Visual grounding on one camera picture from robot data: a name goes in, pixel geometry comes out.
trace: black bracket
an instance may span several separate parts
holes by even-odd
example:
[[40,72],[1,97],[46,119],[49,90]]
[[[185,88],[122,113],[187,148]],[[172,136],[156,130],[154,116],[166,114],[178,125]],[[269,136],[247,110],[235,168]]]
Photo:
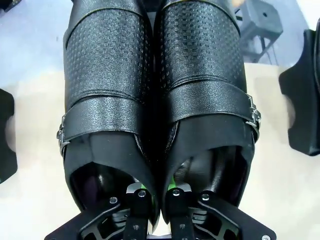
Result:
[[276,240],[275,232],[217,197],[212,191],[194,194],[173,188],[166,194],[174,240]]
[[298,62],[279,77],[282,94],[292,102],[295,119],[288,130],[291,148],[309,156],[320,154],[320,21],[304,31]]
[[17,156],[7,144],[6,125],[15,113],[14,97],[0,89],[0,184],[17,172]]
[[152,216],[152,197],[145,189],[111,196],[45,237],[45,240],[145,240]]
[[148,234],[152,197],[146,189],[112,196],[87,209],[45,240],[276,240],[276,234],[211,191],[194,194],[173,188],[166,194],[171,235]]

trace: white surface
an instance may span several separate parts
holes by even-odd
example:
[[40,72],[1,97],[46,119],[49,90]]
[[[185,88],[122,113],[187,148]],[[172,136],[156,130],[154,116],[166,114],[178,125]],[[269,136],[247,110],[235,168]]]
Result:
[[[317,240],[320,156],[289,147],[280,72],[275,66],[246,65],[248,92],[262,113],[262,125],[240,209],[273,229],[279,240]],[[65,183],[56,140],[64,113],[63,72],[9,90],[16,101],[18,172],[0,184],[0,240],[43,240],[79,212]],[[157,234],[167,231],[160,224]]]

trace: buckle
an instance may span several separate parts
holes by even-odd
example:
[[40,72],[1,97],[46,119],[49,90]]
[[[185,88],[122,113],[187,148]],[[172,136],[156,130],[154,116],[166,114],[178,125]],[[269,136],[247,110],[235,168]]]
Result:
[[65,118],[66,118],[66,114],[62,116],[59,130],[58,130],[58,132],[56,133],[56,138],[57,138],[58,141],[59,141],[60,154],[61,154],[62,157],[65,155],[65,146],[67,146],[67,145],[70,143],[69,141],[65,141],[65,133],[64,133]]
[[257,110],[257,106],[254,104],[254,100],[252,98],[252,96],[248,95],[249,100],[250,100],[250,111],[251,111],[251,117],[252,120],[251,121],[246,121],[245,123],[250,125],[251,127],[253,127],[254,131],[255,131],[255,141],[258,141],[259,139],[259,129],[260,129],[260,124],[261,124],[261,113]]

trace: black plastic holder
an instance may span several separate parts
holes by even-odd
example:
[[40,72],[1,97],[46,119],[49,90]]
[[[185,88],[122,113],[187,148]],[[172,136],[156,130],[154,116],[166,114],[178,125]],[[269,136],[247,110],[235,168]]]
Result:
[[16,153],[9,148],[6,139],[7,121],[14,113],[14,97],[0,89],[0,184],[18,170]]
[[299,61],[279,77],[282,94],[292,102],[295,119],[288,130],[291,148],[309,156],[320,154],[320,21],[306,30]]

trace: shoe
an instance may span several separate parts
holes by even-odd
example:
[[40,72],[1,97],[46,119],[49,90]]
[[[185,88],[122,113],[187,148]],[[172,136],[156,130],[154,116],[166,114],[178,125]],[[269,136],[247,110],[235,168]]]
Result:
[[122,199],[139,183],[153,198],[145,150],[152,28],[139,0],[74,0],[64,35],[65,115],[57,137],[80,210]]
[[[238,206],[261,116],[247,94],[240,31],[225,0],[164,0],[154,24],[163,144],[161,200],[173,185]],[[166,211],[164,219],[168,222]]]

